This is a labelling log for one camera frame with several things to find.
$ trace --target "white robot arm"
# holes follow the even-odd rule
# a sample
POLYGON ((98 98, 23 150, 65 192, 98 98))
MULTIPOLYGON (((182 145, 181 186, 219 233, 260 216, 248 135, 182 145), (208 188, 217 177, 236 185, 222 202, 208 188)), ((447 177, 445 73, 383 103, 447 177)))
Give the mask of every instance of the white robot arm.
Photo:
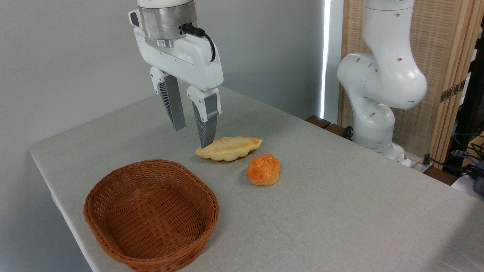
POLYGON ((366 0, 363 39, 373 55, 349 54, 338 79, 353 109, 353 141, 402 162, 392 143, 395 117, 388 107, 410 109, 425 96, 427 81, 410 49, 414 0, 366 0))
POLYGON ((222 113, 217 89, 224 81, 217 47, 197 28, 193 0, 137 0, 129 12, 143 59, 156 94, 161 95, 175 130, 185 127, 177 78, 189 83, 200 144, 213 142, 217 115, 222 113))

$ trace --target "white wall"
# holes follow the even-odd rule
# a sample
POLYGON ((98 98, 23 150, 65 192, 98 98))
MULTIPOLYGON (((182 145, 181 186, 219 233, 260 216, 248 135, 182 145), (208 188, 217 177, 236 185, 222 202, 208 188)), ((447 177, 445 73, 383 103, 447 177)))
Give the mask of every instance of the white wall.
MULTIPOLYGON (((89 271, 28 148, 153 95, 127 18, 135 1, 0 5, 0 272, 89 271)), ((318 112, 320 0, 197 6, 225 86, 299 117, 318 112)))
POLYGON ((324 119, 332 123, 338 122, 339 80, 337 73, 339 63, 341 62, 343 2, 344 0, 331 0, 329 20, 329 46, 324 96, 324 119))

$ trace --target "wicker basket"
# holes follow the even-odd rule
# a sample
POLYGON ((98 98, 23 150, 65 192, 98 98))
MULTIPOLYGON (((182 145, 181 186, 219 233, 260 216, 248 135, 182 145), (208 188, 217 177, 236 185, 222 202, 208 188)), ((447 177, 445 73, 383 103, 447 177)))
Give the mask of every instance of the wicker basket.
POLYGON ((84 217, 103 250, 138 272, 179 270, 198 257, 219 213, 212 190, 182 165, 121 167, 91 190, 84 217))

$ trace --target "woven panel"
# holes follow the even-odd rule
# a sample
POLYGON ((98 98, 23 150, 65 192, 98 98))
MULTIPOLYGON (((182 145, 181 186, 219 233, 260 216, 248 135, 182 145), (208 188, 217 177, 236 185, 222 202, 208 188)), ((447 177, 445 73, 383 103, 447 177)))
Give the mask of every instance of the woven panel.
MULTIPOLYGON (((348 21, 346 22, 346 44, 343 51, 349 53, 370 53, 362 38, 364 0, 348 0, 345 5, 348 21)), ((454 0, 419 0, 415 1, 410 44, 415 61, 427 78, 427 94, 424 100, 411 110, 393 109, 395 113, 395 131, 393 141, 405 151, 423 156, 428 150, 430 136, 434 128, 435 104, 446 88, 438 88, 440 75, 447 68, 446 45, 450 33, 455 28, 455 9, 460 2, 454 0)), ((343 93, 341 125, 353 123, 351 105, 346 93, 343 93)))

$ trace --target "bread roll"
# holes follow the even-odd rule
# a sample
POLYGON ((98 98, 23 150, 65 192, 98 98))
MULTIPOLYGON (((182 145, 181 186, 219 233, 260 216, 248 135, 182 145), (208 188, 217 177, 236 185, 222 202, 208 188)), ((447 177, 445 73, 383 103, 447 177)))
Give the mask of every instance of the bread roll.
POLYGON ((258 149, 261 143, 261 139, 251 137, 224 137, 205 148, 197 148, 195 154, 204 159, 231 162, 247 156, 250 151, 258 149))

